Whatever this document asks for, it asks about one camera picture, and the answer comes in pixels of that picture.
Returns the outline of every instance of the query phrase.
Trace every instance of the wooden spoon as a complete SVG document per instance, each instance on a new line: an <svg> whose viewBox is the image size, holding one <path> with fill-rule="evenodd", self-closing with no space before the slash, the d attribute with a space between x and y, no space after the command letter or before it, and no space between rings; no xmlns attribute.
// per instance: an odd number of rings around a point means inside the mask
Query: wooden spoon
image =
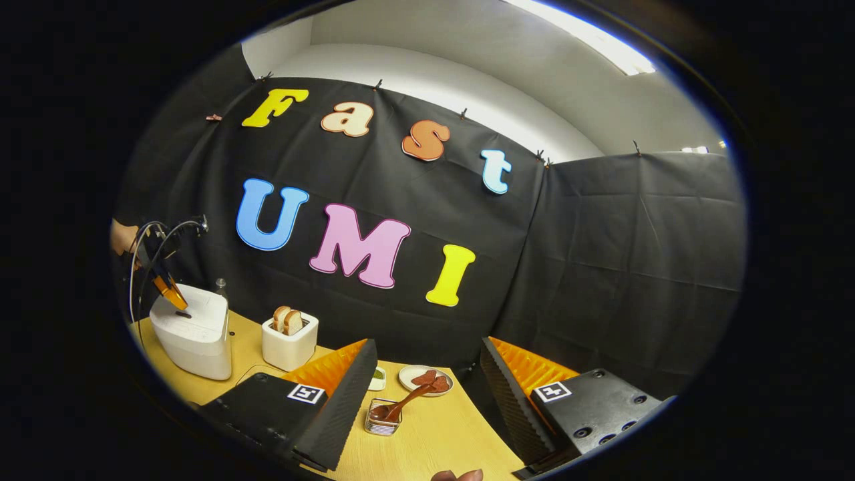
<svg viewBox="0 0 855 481"><path fill-rule="evenodd" d="M414 400L420 395L424 395L430 392L434 392L436 388L431 384L424 384L419 386L416 389L413 389L411 393L407 395L403 400L396 402L395 404L390 405L380 405L371 410L371 419L378 421L387 421L387 422L395 422L398 419L398 415L401 413L401 408L404 407L404 404Z"/></svg>

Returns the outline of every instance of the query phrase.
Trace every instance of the human hand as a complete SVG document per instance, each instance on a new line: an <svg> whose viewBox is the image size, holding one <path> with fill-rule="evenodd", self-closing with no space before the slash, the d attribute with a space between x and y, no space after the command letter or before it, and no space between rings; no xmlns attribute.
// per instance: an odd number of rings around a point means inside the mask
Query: human hand
<svg viewBox="0 0 855 481"><path fill-rule="evenodd" d="M133 249L136 249L133 240L138 230L139 226L137 225L121 225L113 219L113 224L110 225L109 230L109 243L113 247L115 255L121 256L125 252L133 253Z"/></svg>
<svg viewBox="0 0 855 481"><path fill-rule="evenodd" d="M433 475L430 478L430 481L482 481L484 479L484 472L480 469L476 469L474 471L465 472L460 475L460 478L454 475L451 471L440 471Z"/></svg>

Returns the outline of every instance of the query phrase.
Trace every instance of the pink letter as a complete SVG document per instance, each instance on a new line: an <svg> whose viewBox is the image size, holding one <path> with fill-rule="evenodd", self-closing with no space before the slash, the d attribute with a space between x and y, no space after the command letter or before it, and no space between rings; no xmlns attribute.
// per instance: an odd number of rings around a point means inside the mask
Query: pink letter
<svg viewBox="0 0 855 481"><path fill-rule="evenodd" d="M371 234L363 239L359 233L357 212L352 208L342 204L330 204L324 211L329 216L327 232L323 236L318 255L309 261L311 268L327 274L334 273L339 268L333 261L337 247L345 277L350 277L370 256L365 270L359 273L359 280L376 288L395 287L392 269L395 267L395 258L398 256L401 242L410 235L410 226L386 219L377 224Z"/></svg>

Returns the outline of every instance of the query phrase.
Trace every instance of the blue letter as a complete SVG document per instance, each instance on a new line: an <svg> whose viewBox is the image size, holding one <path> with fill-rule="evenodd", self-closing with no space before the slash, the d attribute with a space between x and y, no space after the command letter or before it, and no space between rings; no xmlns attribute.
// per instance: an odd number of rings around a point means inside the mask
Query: blue letter
<svg viewBox="0 0 855 481"><path fill-rule="evenodd" d="M510 163L504 160L504 152L481 151L481 156L486 159L484 173L481 174L486 188L495 193L508 192L508 184L502 182L502 171L510 172Z"/></svg>
<svg viewBox="0 0 855 481"><path fill-rule="evenodd" d="M279 213L276 230L265 234L258 228L258 215L262 212L264 198L273 192L273 184L260 179L247 179L244 182L244 199L238 209L238 235L244 242L262 251L275 251L282 248L291 238L294 219L300 205L309 200L309 195L294 187L285 187L279 194L285 203Z"/></svg>

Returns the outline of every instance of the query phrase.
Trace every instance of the black fabric curtain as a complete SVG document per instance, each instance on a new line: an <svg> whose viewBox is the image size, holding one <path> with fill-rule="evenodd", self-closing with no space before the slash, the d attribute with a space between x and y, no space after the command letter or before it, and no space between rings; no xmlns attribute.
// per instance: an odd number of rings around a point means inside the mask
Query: black fabric curtain
<svg viewBox="0 0 855 481"><path fill-rule="evenodd" d="M269 116L264 128L242 127L276 88L309 95ZM321 128L341 102L373 108L367 134ZM213 114L221 122L205 120ZM401 148L422 120L451 132L432 162ZM485 149L503 151L512 165L502 177L505 194L481 179ZM274 186L257 221L265 232L277 226L280 189L310 196L278 250L258 250L236 233L250 178ZM682 152L545 169L516 142L417 98L337 80L253 81L238 45L154 119L115 216L126 225L175 225L206 214L210 232L168 261L179 282L213 290L225 278L230 307L258 323L282 305L315 315L325 347L373 337L382 359L451 366L462 375L482 336L492 335L576 371L603 367L667 397L711 353L739 295L746 219L737 179L725 157ZM363 237L384 219L410 226L394 288L344 276L338 258L333 274L310 268L331 203L356 211ZM425 300L447 244L476 256L454 307ZM149 288L144 315L153 297Z"/></svg>
<svg viewBox="0 0 855 481"><path fill-rule="evenodd" d="M271 115L264 128L242 127L277 88L305 89L309 95L280 116ZM383 359L468 367L480 338L492 331L516 272L540 191L542 163L516 142L455 112L382 88L275 78L247 84L236 97L227 110L205 112L218 113L221 122L206 122L198 109L192 118L169 119L176 126L196 126L198 142L172 157L172 169L134 174L128 182L139 193L157 190L159 201L137 203L133 209L144 215L126 217L137 222L164 219L170 225L199 213L209 219L210 232L186 242L169 260L175 277L212 290L214 280L223 277L231 307L258 323L282 305L310 313L321 320L318 342L326 347L373 337ZM350 137L321 128L321 119L341 102L374 109L367 134ZM422 120L451 130L444 153L432 162L410 157L401 148L411 126ZM503 151L513 165L503 176L510 186L506 194L491 192L481 179L485 149ZM149 168L142 154L134 165L139 173ZM278 224L280 189L295 187L310 196L300 205L292 235L281 249L258 250L236 233L244 182L250 178L274 186L257 221L261 231L271 232ZM393 288L369 286L356 274L345 276L338 258L339 270L333 274L310 267L327 228L324 209L332 203L356 211L362 237L384 219L410 226L395 259ZM425 299L439 278L448 244L476 256L453 307Z"/></svg>
<svg viewBox="0 0 855 481"><path fill-rule="evenodd" d="M552 165L494 335L579 372L675 395L741 291L746 207L732 163L671 152Z"/></svg>

